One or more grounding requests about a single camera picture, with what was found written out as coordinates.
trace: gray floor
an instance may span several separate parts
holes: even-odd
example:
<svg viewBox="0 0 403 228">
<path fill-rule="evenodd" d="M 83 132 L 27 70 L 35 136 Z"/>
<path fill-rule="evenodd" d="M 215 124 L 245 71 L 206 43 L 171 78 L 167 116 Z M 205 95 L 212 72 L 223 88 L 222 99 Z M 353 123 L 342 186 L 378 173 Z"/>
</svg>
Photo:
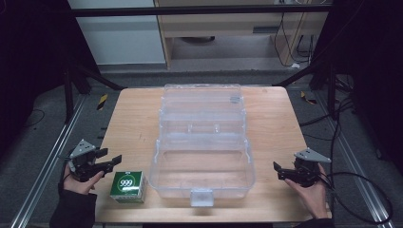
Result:
<svg viewBox="0 0 403 228">
<path fill-rule="evenodd" d="M 167 83 L 239 83 L 242 85 L 270 85 L 282 81 L 296 73 L 298 69 L 283 66 L 276 55 L 268 36 L 257 37 L 216 37 L 213 42 L 203 39 L 177 39 L 170 69 L 142 68 L 135 72 L 105 76 L 122 86 L 163 86 Z M 300 123 L 325 114 L 320 104 L 309 104 L 301 99 L 300 91 L 320 101 L 326 89 L 311 92 L 307 88 L 309 76 L 288 87 L 288 93 Z M 95 81 L 90 81 L 93 89 L 86 95 L 81 115 L 69 134 L 63 153 L 75 146 L 82 138 L 100 146 L 105 134 L 119 91 L 113 91 Z M 108 99 L 103 110 L 96 110 L 100 97 L 107 93 Z M 337 93 L 341 101 L 344 93 Z M 10 156 L 0 163 L 0 227 L 8 227 L 23 205 L 31 186 L 47 161 L 65 119 L 64 91 L 57 87 L 42 94 L 35 102 L 35 111 L 17 141 L 10 150 Z M 394 165 L 376 158 L 375 148 L 353 109 L 341 114 L 342 135 L 335 145 L 335 171 L 351 170 L 346 150 L 353 151 L 357 163 L 368 178 L 377 182 L 393 202 L 393 226 L 403 227 L 403 179 Z M 330 155 L 333 136 L 332 122 L 321 121 L 301 128 L 307 145 L 325 156 Z M 45 184 L 44 192 L 38 197 L 35 210 L 29 215 L 29 225 L 47 227 L 48 219 L 57 203 L 56 183 L 62 164 L 58 161 Z M 351 178 L 336 179 L 336 189 L 349 208 L 367 218 L 371 211 L 366 201 L 360 197 L 357 183 Z M 374 227 L 350 216 L 336 205 L 334 216 L 336 227 Z M 125 227 L 137 227 L 127 224 Z M 290 227 L 289 223 L 275 224 L 276 227 Z"/>
</svg>

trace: wooden table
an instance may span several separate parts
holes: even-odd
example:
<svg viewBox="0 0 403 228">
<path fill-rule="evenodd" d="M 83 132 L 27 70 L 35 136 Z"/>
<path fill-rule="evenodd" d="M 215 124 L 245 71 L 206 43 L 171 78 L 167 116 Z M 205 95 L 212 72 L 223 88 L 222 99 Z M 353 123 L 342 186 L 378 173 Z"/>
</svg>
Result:
<svg viewBox="0 0 403 228">
<path fill-rule="evenodd" d="M 162 199 L 147 187 L 144 204 L 120 204 L 109 196 L 114 173 L 96 184 L 97 222 L 283 222 L 310 216 L 296 193 L 278 180 L 273 162 L 293 168 L 294 153 L 305 149 L 294 109 L 282 87 L 243 86 L 247 137 L 255 160 L 256 184 L 244 199 L 215 199 L 211 208 L 192 208 L 189 199 Z M 158 110 L 163 88 L 122 91 L 102 148 L 110 160 L 122 154 L 114 171 L 143 170 L 148 177 L 159 135 Z"/>
</svg>

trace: green box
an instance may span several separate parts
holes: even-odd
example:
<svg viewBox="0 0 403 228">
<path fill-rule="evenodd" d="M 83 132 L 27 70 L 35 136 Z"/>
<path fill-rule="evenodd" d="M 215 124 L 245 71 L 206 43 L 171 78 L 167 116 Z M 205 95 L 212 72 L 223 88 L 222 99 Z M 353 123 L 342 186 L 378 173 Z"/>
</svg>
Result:
<svg viewBox="0 0 403 228">
<path fill-rule="evenodd" d="M 145 201 L 146 179 L 143 171 L 116 172 L 110 196 L 119 203 Z"/>
</svg>

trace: transparent storage box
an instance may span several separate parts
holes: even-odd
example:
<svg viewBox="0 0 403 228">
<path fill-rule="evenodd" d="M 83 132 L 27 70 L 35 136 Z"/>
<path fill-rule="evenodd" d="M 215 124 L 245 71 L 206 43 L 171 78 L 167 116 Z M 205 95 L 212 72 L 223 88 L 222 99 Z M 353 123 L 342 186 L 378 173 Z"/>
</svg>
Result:
<svg viewBox="0 0 403 228">
<path fill-rule="evenodd" d="M 243 198 L 255 183 L 239 85 L 166 85 L 149 184 L 191 206 Z"/>
</svg>

